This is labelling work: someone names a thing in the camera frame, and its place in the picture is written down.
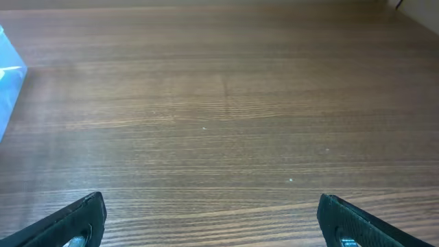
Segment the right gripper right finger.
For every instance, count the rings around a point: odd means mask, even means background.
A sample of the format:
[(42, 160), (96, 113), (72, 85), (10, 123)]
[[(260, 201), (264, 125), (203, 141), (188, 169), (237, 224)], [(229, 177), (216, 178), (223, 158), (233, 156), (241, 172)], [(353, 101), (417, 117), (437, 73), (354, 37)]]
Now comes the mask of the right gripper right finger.
[(317, 219), (327, 247), (433, 247), (335, 195), (320, 196)]

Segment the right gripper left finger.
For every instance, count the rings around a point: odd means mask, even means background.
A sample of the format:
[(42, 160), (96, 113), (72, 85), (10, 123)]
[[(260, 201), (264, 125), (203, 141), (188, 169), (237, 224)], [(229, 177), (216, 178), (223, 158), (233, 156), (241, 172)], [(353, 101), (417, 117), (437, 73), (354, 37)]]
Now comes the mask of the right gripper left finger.
[(1, 240), (3, 247), (99, 246), (107, 211), (103, 196), (96, 191)]

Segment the clear plastic container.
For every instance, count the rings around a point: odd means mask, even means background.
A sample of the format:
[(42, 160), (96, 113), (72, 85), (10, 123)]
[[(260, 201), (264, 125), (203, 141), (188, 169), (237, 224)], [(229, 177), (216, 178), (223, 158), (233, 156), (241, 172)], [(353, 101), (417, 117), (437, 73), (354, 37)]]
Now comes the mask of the clear plastic container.
[(1, 139), (3, 139), (27, 74), (27, 66), (10, 42), (3, 27), (1, 27), (0, 52), (0, 131)]

